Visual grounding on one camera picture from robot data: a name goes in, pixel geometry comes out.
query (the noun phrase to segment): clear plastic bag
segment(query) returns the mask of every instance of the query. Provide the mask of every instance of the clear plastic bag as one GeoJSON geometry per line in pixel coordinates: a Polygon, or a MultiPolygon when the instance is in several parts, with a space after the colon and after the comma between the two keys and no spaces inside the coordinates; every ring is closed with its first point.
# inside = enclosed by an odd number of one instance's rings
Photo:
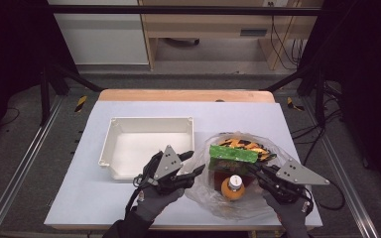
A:
{"type": "Polygon", "coordinates": [[[258,185],[256,179],[246,187],[243,197],[235,201],[228,201],[213,187],[211,179],[213,172],[208,169],[210,162],[209,147],[230,138],[256,142],[263,145],[271,153],[277,154],[277,158],[269,161],[268,166],[277,165],[281,167],[292,158],[283,149],[263,137],[240,132],[216,134],[206,140],[202,148],[196,150],[193,158],[184,165],[183,170],[185,172],[191,172],[194,168],[205,165],[202,174],[194,179],[193,187],[186,189],[185,195],[213,215],[224,219],[243,220],[266,214],[268,209],[264,208],[268,207],[268,204],[261,195],[263,189],[258,185]]]}

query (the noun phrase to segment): hand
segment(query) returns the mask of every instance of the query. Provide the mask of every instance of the hand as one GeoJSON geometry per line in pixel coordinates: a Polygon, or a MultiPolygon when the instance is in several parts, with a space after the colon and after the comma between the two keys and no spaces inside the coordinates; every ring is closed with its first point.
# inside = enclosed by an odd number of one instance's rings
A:
{"type": "Polygon", "coordinates": [[[144,200],[138,199],[136,214],[146,221],[153,221],[166,206],[183,196],[185,190],[179,188],[170,194],[160,195],[152,185],[148,185],[142,192],[144,200]]]}
{"type": "Polygon", "coordinates": [[[278,219],[287,231],[289,238],[309,238],[306,228],[306,213],[304,206],[306,200],[299,198],[292,204],[280,204],[268,191],[264,191],[263,197],[267,204],[277,213],[278,219]]]}

